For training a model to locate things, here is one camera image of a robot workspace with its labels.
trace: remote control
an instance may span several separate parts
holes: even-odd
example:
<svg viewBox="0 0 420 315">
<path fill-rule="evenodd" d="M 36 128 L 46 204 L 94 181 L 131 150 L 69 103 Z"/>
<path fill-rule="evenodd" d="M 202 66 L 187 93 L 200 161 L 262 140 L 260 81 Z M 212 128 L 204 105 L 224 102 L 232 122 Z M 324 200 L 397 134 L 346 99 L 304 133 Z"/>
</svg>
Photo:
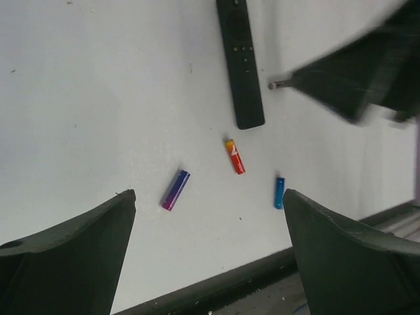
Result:
<svg viewBox="0 0 420 315">
<path fill-rule="evenodd" d="M 230 88 L 239 129 L 265 124 L 246 0 L 217 0 Z"/>
</svg>

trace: orange and red battery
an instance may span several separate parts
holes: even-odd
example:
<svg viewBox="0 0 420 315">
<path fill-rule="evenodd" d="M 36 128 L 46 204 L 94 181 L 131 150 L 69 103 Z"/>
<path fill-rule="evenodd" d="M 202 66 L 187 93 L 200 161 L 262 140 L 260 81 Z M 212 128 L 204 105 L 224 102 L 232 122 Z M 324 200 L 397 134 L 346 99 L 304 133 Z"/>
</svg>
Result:
<svg viewBox="0 0 420 315">
<path fill-rule="evenodd" d="M 225 142 L 226 149 L 230 155 L 230 159 L 234 165 L 235 171 L 237 174 L 242 175 L 245 173 L 245 167 L 243 166 L 241 156 L 239 155 L 238 148 L 236 147 L 235 142 L 230 139 Z"/>
</svg>

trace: remote control button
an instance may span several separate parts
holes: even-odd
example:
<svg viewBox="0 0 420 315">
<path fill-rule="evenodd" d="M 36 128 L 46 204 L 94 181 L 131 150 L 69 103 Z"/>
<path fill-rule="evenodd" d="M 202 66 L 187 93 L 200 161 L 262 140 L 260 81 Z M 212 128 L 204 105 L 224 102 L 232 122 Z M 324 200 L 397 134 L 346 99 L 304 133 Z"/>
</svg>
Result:
<svg viewBox="0 0 420 315">
<path fill-rule="evenodd" d="M 238 41 L 251 39 L 251 27 L 249 26 L 245 12 L 242 10 L 235 10 L 229 14 L 228 29 L 232 36 Z"/>
</svg>

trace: white tabletop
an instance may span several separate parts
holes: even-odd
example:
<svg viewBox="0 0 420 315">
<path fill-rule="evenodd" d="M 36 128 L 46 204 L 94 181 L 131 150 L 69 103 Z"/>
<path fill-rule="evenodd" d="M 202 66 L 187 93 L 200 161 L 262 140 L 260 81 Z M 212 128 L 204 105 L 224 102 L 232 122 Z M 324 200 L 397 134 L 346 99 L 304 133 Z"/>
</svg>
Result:
<svg viewBox="0 0 420 315">
<path fill-rule="evenodd" d="M 135 189 L 116 312 L 289 247 L 277 172 L 352 218 L 409 200 L 413 125 L 379 110 L 351 126 L 266 88 L 402 1 L 248 2 L 266 114 L 248 131 L 234 124 L 214 0 L 0 2 L 0 243 Z M 170 213 L 159 202 L 178 168 L 192 176 Z"/>
</svg>

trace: blurry black object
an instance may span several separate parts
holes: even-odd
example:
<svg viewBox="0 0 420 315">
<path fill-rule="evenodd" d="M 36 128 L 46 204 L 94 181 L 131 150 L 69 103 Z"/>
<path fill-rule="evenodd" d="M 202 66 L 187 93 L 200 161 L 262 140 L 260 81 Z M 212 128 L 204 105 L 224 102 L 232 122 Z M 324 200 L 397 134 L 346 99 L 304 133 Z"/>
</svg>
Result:
<svg viewBox="0 0 420 315">
<path fill-rule="evenodd" d="M 357 123 L 369 104 L 397 111 L 399 122 L 417 116 L 419 84 L 420 1 L 409 0 L 361 39 L 270 86 L 293 87 Z"/>
<path fill-rule="evenodd" d="M 420 243 L 288 190 L 285 215 L 311 315 L 420 314 Z"/>
<path fill-rule="evenodd" d="M 135 218 L 128 190 L 0 247 L 0 314 L 109 315 Z"/>
</svg>

